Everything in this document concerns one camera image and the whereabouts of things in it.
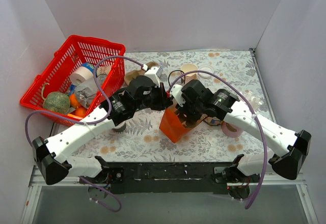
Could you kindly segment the single cardboard cup carrier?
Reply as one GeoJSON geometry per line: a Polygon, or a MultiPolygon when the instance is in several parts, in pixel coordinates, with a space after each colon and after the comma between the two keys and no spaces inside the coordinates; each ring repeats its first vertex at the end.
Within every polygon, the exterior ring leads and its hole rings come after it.
{"type": "Polygon", "coordinates": [[[179,111],[176,111],[175,115],[178,117],[181,125],[187,129],[195,128],[201,123],[201,120],[194,120],[179,111]]]}

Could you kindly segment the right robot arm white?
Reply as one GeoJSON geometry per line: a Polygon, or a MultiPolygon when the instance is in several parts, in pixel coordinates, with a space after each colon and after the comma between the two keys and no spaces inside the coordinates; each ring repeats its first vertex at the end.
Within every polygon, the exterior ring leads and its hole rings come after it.
{"type": "Polygon", "coordinates": [[[172,85],[170,95],[177,102],[181,122],[189,126],[201,117],[215,117],[238,127],[258,140],[265,137],[267,154],[240,155],[231,166],[220,173],[228,181],[242,182],[248,176],[258,174],[267,162],[267,168],[288,180],[295,180],[308,155],[311,134],[305,130],[295,132],[286,129],[262,115],[252,115],[249,106],[238,96],[225,89],[213,93],[199,80],[186,85],[172,85]]]}

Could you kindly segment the cardboard cup carrier stack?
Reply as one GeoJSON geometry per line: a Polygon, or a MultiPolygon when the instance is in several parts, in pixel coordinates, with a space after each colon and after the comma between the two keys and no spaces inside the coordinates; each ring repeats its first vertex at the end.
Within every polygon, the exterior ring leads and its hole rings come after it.
{"type": "MultiPolygon", "coordinates": [[[[148,62],[148,63],[146,63],[146,65],[148,66],[148,68],[151,68],[153,66],[159,66],[159,64],[156,62],[148,62]]],[[[145,71],[142,69],[132,70],[125,74],[124,81],[125,81],[126,85],[128,86],[133,79],[135,79],[139,75],[144,75],[144,74],[145,74],[145,71]]]]}

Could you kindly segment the orange paper bag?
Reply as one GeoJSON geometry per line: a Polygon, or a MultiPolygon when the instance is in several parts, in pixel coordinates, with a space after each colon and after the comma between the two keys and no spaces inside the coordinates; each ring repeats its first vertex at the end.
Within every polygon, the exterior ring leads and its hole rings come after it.
{"type": "MultiPolygon", "coordinates": [[[[172,85],[182,85],[182,86],[185,85],[184,77],[186,75],[181,70],[179,70],[179,72],[180,72],[181,78],[175,79],[173,82],[169,82],[170,88],[172,87],[172,85]]],[[[178,117],[175,115],[175,111],[177,110],[176,109],[177,105],[178,105],[177,102],[175,101],[175,99],[173,99],[173,104],[165,110],[164,115],[163,115],[160,125],[159,125],[159,129],[173,143],[178,142],[184,135],[186,135],[188,132],[193,130],[193,128],[187,129],[181,125],[178,117]]],[[[205,115],[203,114],[203,116],[201,117],[200,120],[203,121],[204,118],[205,118],[205,115]]]]}

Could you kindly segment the stack of paper cups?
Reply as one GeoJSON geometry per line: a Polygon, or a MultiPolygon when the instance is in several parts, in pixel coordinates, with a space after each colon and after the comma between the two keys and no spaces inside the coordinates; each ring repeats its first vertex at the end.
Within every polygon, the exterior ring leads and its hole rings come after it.
{"type": "MultiPolygon", "coordinates": [[[[198,67],[195,64],[190,64],[189,63],[189,64],[184,64],[184,65],[181,66],[181,71],[183,71],[184,73],[188,73],[188,72],[196,71],[196,70],[198,70],[198,67]]],[[[197,79],[197,73],[196,72],[187,74],[184,77],[185,83],[188,83],[189,81],[191,81],[193,79],[197,79]]]]}

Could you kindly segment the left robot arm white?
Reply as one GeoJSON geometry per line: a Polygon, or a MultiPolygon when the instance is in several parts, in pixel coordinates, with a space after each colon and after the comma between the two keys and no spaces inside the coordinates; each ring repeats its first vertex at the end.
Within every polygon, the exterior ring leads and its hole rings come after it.
{"type": "Polygon", "coordinates": [[[139,76],[63,132],[46,139],[37,137],[32,141],[33,157],[45,183],[53,185],[67,176],[105,182],[108,170],[101,157],[80,158],[72,154],[97,135],[133,118],[135,112],[147,108],[161,111],[170,105],[172,98],[163,83],[156,85],[150,78],[139,76]]]}

